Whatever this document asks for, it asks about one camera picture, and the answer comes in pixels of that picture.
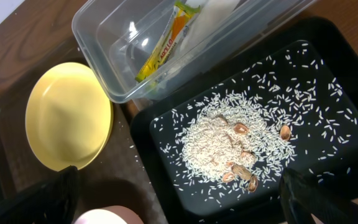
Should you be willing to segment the clear plastic waste bin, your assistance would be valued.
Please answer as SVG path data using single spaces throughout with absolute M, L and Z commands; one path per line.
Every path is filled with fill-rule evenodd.
M 179 52 L 183 38 L 166 63 L 139 83 L 135 77 L 163 34 L 175 2 L 89 0 L 75 14 L 73 34 L 111 101 L 161 100 L 264 39 L 313 0 L 240 1 L 205 40 Z

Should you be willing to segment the yellow round plate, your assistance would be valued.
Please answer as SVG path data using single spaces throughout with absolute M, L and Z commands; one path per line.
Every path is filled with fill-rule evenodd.
M 65 62 L 47 70 L 33 87 L 25 133 L 34 156 L 47 168 L 83 169 L 109 139 L 114 109 L 92 69 Z

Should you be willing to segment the green orange snack wrapper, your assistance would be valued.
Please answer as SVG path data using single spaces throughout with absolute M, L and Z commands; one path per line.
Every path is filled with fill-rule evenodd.
M 200 4 L 192 6 L 191 4 L 186 4 L 181 1 L 174 3 L 172 15 L 168 20 L 163 34 L 160 36 L 150 57 L 146 60 L 135 77 L 137 82 L 142 82 L 166 63 L 177 43 L 184 38 L 185 32 L 200 12 Z

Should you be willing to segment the rice and nut shells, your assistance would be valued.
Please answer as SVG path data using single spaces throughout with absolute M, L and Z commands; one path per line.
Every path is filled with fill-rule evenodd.
M 358 111 L 323 58 L 299 40 L 154 118 L 150 133 L 181 198 L 213 203 L 277 186 L 285 168 L 358 149 Z

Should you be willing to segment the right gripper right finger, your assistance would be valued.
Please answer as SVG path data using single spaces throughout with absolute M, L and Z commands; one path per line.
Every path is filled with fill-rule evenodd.
M 358 223 L 358 205 L 318 187 L 294 169 L 284 169 L 279 183 L 280 203 L 287 223 Z

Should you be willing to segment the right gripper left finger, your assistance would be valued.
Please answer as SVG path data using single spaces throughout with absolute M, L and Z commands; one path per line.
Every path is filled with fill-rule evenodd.
M 0 223 L 71 223 L 80 194 L 75 166 L 0 202 Z

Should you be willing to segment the white paper napkin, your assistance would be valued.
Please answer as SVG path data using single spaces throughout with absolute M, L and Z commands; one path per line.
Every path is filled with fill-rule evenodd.
M 178 51 L 190 49 L 205 40 L 239 3 L 240 0 L 187 1 L 186 4 L 191 7 L 200 6 L 201 11 L 191 24 Z

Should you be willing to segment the black rectangular tray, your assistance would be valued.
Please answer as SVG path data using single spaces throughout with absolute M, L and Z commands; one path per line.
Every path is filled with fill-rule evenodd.
M 358 198 L 358 56 L 303 20 L 141 111 L 131 136 L 169 223 L 282 222 L 287 168 Z

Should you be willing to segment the white pink bowl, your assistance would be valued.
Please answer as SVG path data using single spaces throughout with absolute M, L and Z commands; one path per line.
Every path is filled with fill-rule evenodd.
M 115 205 L 89 210 L 80 215 L 74 224 L 144 224 L 131 209 Z

